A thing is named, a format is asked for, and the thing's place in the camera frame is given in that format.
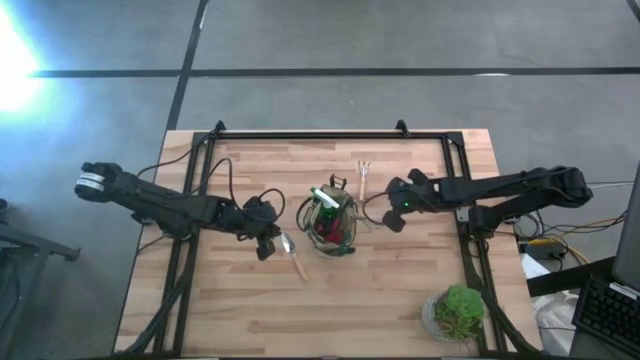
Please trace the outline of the black side table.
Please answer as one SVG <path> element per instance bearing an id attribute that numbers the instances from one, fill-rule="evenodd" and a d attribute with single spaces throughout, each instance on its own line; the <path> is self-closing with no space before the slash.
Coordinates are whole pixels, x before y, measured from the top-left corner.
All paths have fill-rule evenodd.
<path id="1" fill-rule="evenodd" d="M 616 257 L 608 257 L 589 264 L 541 275 L 527 280 L 531 297 L 545 296 L 565 290 L 581 288 L 592 275 L 611 279 Z"/>

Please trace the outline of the black floor stand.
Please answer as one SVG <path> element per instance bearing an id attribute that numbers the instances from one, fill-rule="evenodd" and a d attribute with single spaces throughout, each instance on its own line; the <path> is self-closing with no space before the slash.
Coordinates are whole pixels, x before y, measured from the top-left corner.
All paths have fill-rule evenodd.
<path id="1" fill-rule="evenodd" d="M 9 224 L 10 204 L 0 198 L 0 360 L 11 357 L 24 308 L 37 289 L 48 258 L 76 261 L 71 248 Z"/>

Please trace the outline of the black keyboard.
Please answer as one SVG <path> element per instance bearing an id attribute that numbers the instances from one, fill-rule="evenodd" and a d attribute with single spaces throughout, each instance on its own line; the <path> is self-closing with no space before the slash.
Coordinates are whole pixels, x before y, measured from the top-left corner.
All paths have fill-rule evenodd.
<path id="1" fill-rule="evenodd" d="M 572 324 L 640 360 L 640 294 L 591 276 L 582 286 Z"/>

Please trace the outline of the black aluminium table frame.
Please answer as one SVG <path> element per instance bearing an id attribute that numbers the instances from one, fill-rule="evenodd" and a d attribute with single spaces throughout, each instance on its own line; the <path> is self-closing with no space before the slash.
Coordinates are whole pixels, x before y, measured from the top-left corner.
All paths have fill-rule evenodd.
<path id="1" fill-rule="evenodd" d="M 193 357 L 379 358 L 470 356 L 475 345 L 445 343 L 422 327 L 423 302 L 464 279 L 454 218 L 407 217 L 403 231 L 360 227 L 352 255 L 317 251 L 295 223 L 310 189 L 332 174 L 360 186 L 358 161 L 370 162 L 368 213 L 386 210 L 390 179 L 418 168 L 430 177 L 493 177 L 498 166 L 489 133 L 472 130 L 294 132 L 226 131 L 200 160 L 218 165 L 213 194 L 245 201 L 263 194 L 282 211 L 309 281 L 277 250 L 266 261 L 255 244 L 217 232 L 201 235 L 187 317 L 171 315 L 162 344 L 150 351 Z"/>

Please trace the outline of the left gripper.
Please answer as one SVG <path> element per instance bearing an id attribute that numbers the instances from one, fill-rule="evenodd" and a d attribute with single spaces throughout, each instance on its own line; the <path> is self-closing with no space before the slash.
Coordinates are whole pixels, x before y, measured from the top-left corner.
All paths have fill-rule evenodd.
<path id="1" fill-rule="evenodd" d="M 238 241 L 255 239 L 260 261 L 267 260 L 275 252 L 274 239 L 281 235 L 275 208 L 257 196 L 251 197 L 242 208 L 236 205 L 225 207 L 219 218 L 219 230 L 234 234 Z"/>

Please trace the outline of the green white spray bottle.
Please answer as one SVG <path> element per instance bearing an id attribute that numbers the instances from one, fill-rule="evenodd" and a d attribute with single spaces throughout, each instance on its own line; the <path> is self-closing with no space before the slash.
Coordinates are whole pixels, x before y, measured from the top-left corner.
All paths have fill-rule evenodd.
<path id="1" fill-rule="evenodd" d="M 319 188 L 312 187 L 311 192 L 314 198 L 321 203 L 319 217 L 324 220 L 332 220 L 336 216 L 340 204 Z"/>

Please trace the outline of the white plastic bag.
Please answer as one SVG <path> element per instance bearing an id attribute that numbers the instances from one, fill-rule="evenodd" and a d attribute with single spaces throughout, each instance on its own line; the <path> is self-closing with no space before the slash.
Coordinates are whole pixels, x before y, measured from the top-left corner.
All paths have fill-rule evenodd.
<path id="1" fill-rule="evenodd" d="M 578 296 L 569 291 L 531 299 L 543 349 L 552 355 L 567 356 L 570 352 L 575 334 L 571 320 L 577 300 Z"/>

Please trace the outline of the red black gardening gloves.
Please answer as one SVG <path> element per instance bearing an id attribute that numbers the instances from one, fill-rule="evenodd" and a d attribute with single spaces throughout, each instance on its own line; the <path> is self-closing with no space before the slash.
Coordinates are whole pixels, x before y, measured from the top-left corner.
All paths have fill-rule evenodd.
<path id="1" fill-rule="evenodd" d="M 323 244 L 334 244 L 346 246 L 347 236 L 341 228 L 341 220 L 333 218 L 332 220 L 318 219 L 314 225 L 316 239 Z"/>

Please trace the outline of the grey monitor edge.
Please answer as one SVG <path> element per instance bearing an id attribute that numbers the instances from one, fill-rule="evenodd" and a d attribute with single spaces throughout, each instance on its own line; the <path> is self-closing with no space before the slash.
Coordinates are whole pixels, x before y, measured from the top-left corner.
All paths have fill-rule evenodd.
<path id="1" fill-rule="evenodd" d="M 640 294 L 640 161 L 635 173 L 612 275 L 619 283 Z"/>

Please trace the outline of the potted green succulent plant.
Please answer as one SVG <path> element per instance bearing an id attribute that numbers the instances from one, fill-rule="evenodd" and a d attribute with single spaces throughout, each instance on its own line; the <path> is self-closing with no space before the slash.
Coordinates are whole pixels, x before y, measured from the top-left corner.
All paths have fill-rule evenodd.
<path id="1" fill-rule="evenodd" d="M 423 328 L 443 342 L 468 343 L 483 332 L 485 306 L 481 293 L 451 285 L 427 298 L 421 308 Z"/>

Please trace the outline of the beige green-trimmed gardening bag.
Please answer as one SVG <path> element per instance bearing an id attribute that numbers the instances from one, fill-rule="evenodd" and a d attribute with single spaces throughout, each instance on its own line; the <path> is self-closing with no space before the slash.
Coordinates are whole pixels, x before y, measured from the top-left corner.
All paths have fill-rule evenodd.
<path id="1" fill-rule="evenodd" d="M 329 184 L 312 187 L 310 191 L 311 195 L 296 212 L 298 228 L 325 255 L 353 254 L 359 219 L 353 197 L 343 187 Z"/>

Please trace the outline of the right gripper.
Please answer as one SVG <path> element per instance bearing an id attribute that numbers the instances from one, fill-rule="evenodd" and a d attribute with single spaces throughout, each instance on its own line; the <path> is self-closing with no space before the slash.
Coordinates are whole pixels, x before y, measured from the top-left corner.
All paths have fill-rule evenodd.
<path id="1" fill-rule="evenodd" d="M 391 209 L 383 215 L 382 224 L 395 233 L 401 232 L 404 228 L 406 221 L 402 216 L 405 214 L 436 213 L 442 210 L 434 183 L 429 181 L 424 172 L 413 168 L 408 174 L 408 179 L 409 182 L 394 177 L 385 189 Z"/>

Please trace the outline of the wooden handled metal trowel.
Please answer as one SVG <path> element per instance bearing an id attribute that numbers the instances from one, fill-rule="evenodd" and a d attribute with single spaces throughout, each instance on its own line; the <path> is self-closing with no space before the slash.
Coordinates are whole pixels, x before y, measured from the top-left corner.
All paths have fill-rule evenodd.
<path id="1" fill-rule="evenodd" d="M 308 282 L 309 281 L 309 276 L 308 276 L 308 274 L 307 274 L 302 262 L 300 261 L 300 258 L 299 258 L 298 254 L 297 254 L 295 243 L 292 240 L 292 238 L 287 233 L 282 233 L 281 234 L 281 242 L 283 244 L 285 252 L 292 259 L 292 261 L 293 261 L 298 273 L 300 274 L 301 278 L 305 282 Z"/>

